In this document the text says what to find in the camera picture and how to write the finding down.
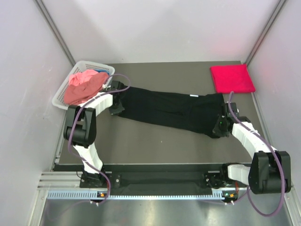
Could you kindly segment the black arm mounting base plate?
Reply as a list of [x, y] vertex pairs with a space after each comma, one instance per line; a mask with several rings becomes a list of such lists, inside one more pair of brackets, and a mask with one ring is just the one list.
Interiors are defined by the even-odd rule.
[[[209, 194], [204, 174], [218, 173], [221, 163], [193, 164], [106, 164], [112, 195], [189, 195]], [[220, 188], [243, 188], [240, 182]]]

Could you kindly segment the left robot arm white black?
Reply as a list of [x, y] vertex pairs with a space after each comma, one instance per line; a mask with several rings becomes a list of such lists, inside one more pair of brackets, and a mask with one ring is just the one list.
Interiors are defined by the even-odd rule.
[[96, 118], [106, 109], [114, 113], [123, 110], [120, 94], [116, 91], [101, 92], [80, 105], [70, 105], [67, 109], [63, 137], [68, 141], [68, 151], [84, 164], [82, 180], [89, 180], [95, 186], [111, 186], [104, 172], [104, 165], [95, 146], [97, 134]]

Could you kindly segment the black t shirt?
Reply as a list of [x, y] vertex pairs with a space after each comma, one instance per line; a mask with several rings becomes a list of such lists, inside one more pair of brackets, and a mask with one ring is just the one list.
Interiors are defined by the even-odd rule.
[[193, 97], [130, 87], [120, 100], [124, 107], [120, 117], [218, 138], [213, 129], [222, 113], [222, 94]]

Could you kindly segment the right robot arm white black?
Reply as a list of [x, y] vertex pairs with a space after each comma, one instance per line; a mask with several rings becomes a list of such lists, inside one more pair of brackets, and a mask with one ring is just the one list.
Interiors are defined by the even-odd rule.
[[220, 188], [240, 182], [254, 194], [276, 194], [291, 191], [291, 158], [288, 152], [278, 151], [266, 144], [247, 117], [238, 123], [232, 117], [219, 117], [213, 134], [232, 135], [252, 158], [248, 167], [242, 163], [224, 163], [218, 173], [207, 172], [204, 181], [208, 187]]

